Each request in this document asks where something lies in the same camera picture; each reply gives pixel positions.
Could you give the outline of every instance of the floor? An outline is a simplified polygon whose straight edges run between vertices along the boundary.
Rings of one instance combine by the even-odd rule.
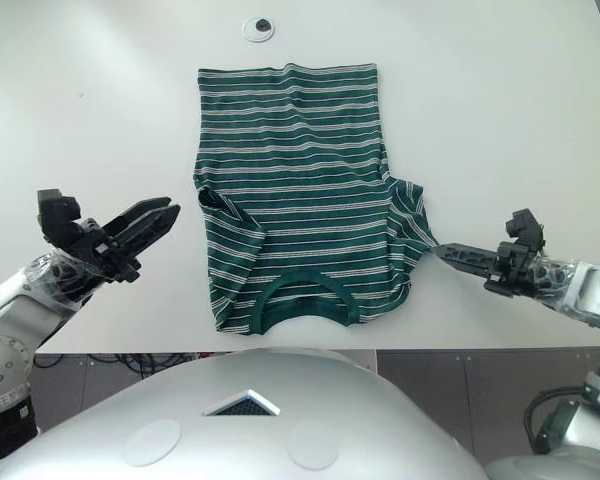
[[[359,361],[374,369],[373,360]],[[381,351],[377,370],[486,463],[528,453],[522,428],[527,403],[540,390],[582,383],[599,360],[600,349]],[[139,380],[120,363],[94,362],[86,355],[35,368],[31,383],[39,425],[49,429]],[[540,410],[536,424],[550,408]]]

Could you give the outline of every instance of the striped t-shirt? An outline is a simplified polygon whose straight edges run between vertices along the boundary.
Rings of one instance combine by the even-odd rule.
[[[393,178],[375,65],[202,69],[195,184],[216,328],[343,325],[400,305],[436,245],[422,187]]]

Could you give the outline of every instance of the white tabletop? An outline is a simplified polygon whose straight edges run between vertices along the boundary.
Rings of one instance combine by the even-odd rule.
[[[276,33],[249,44],[241,25],[259,15]],[[182,205],[141,278],[105,286],[44,351],[600,345],[600,332],[431,256],[407,302],[372,324],[216,333],[191,179],[196,72],[288,62],[378,64],[392,172],[425,187],[440,242],[493,249],[529,207],[550,254],[600,263],[593,0],[0,0],[0,282],[48,249],[37,189],[61,188],[102,223],[147,197]]]

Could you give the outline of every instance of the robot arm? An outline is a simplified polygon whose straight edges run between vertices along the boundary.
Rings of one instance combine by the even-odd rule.
[[[54,248],[0,285],[0,456],[5,427],[17,425],[13,438],[28,440],[35,423],[27,376],[33,356],[103,283],[133,282],[139,277],[136,256],[165,235],[179,213],[169,198],[137,203],[100,227],[89,218],[81,224],[80,207],[59,190],[38,192],[38,217]]]
[[[600,266],[545,256],[542,226],[529,210],[515,212],[506,230],[516,240],[500,243],[496,252],[449,244],[437,247],[436,254],[457,270],[485,278],[484,286],[491,292],[532,298],[600,329]],[[531,420],[535,407],[566,394],[579,395],[589,403],[561,403],[534,438]],[[541,392],[525,412],[525,428],[536,453],[563,445],[600,451],[600,367],[588,373],[581,387]]]
[[[496,252],[454,243],[437,247],[436,255],[457,270],[486,278],[484,287],[491,292],[533,298],[600,329],[600,266],[545,256],[542,226],[528,209],[515,212],[506,230],[516,240],[500,243]]]

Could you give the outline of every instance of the cable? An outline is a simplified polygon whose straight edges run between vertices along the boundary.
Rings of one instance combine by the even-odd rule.
[[[64,358],[64,354],[60,355],[58,358],[56,358],[51,363],[44,365],[44,364],[38,363],[38,359],[34,357],[33,364],[38,368],[51,368],[51,367],[55,367],[57,364],[59,364],[63,358]]]
[[[100,362],[100,363],[118,363],[118,360],[116,358],[102,358],[102,357],[93,355],[91,353],[87,354],[87,357],[89,357],[91,360],[94,360],[94,361]]]
[[[536,395],[534,397],[533,400],[531,400],[531,403],[529,404],[529,406],[527,408],[525,408],[525,410],[524,410],[523,423],[524,423],[524,430],[527,433],[527,439],[529,440],[529,446],[531,447],[531,451],[534,454],[539,455],[542,453],[542,452],[540,452],[540,450],[538,448],[538,443],[536,441],[536,435],[533,433],[533,413],[535,412],[536,408],[538,408],[540,405],[542,405],[545,402],[548,402],[549,400],[551,400],[553,398],[563,397],[566,395],[582,396],[583,394],[584,394],[583,386],[558,387],[558,388],[554,388],[552,390],[545,390],[543,392],[540,392],[538,395]]]

